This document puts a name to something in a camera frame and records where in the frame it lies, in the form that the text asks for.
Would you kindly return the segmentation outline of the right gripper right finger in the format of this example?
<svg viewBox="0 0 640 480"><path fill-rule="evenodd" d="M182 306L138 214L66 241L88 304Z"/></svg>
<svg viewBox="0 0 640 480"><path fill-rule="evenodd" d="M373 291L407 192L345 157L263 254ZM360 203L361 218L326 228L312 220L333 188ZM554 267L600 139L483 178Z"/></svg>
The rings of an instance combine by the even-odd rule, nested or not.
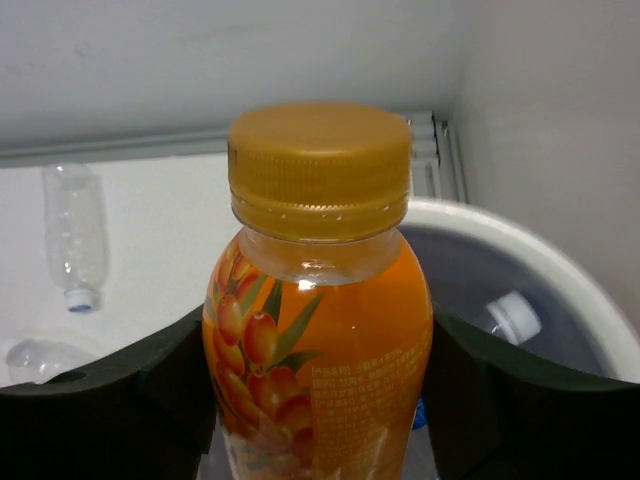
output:
<svg viewBox="0 0 640 480"><path fill-rule="evenodd" d="M434 316L424 379L442 479L636 479L639 386Z"/></svg>

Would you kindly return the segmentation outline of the clear bottle white cap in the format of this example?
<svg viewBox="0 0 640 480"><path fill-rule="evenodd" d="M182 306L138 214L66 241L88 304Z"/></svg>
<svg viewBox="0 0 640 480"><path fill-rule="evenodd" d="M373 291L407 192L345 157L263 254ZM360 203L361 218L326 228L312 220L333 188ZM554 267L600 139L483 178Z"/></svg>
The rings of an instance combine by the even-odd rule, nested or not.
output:
<svg viewBox="0 0 640 480"><path fill-rule="evenodd" d="M96 359L94 354L65 342L27 339L8 350L5 363L14 384L44 384Z"/></svg>

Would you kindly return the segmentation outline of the orange juice bottle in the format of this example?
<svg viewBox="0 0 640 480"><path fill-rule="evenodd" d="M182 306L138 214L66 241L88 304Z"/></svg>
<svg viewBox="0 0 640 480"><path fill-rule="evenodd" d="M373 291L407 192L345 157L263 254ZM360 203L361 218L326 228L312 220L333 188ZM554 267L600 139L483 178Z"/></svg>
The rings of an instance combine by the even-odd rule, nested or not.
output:
<svg viewBox="0 0 640 480"><path fill-rule="evenodd" d="M412 133L399 115L307 102L228 132L240 230L212 271L203 343L236 479L398 479L432 346L400 232Z"/></svg>

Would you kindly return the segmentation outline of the blue label water bottle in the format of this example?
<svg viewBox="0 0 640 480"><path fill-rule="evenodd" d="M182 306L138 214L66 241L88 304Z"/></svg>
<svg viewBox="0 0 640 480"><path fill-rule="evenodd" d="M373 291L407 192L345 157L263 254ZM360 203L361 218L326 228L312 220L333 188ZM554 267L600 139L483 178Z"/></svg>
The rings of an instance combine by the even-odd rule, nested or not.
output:
<svg viewBox="0 0 640 480"><path fill-rule="evenodd" d="M420 397L414 412L412 430L419 430L426 426L427 417L423 397Z"/></svg>

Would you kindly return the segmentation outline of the clear bottle blue cap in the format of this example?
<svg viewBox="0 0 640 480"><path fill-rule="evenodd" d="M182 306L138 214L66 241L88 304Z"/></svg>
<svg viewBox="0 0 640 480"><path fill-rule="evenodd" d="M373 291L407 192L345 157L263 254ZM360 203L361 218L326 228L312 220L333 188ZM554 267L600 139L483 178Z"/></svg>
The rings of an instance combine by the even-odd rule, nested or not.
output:
<svg viewBox="0 0 640 480"><path fill-rule="evenodd" d="M72 313L100 307L109 268L104 195L89 167L57 164L42 170L49 273Z"/></svg>

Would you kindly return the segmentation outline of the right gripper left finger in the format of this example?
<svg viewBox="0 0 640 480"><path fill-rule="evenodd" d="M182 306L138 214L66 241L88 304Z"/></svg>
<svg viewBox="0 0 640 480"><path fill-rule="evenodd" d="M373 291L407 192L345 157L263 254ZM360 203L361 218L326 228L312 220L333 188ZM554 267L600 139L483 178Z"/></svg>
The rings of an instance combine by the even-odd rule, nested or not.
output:
<svg viewBox="0 0 640 480"><path fill-rule="evenodd" d="M202 315L45 384L2 388L2 478L196 478L217 407Z"/></svg>

